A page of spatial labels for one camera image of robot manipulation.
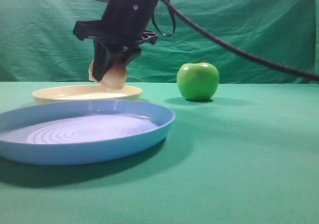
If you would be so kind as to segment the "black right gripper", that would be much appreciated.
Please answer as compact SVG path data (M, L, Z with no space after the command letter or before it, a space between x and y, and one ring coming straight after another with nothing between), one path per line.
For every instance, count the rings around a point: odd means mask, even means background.
M92 76L100 82L117 61L125 68L139 57L144 43L155 44L158 35L147 25L159 0L109 0L99 20L76 21L73 34L81 41L94 39Z

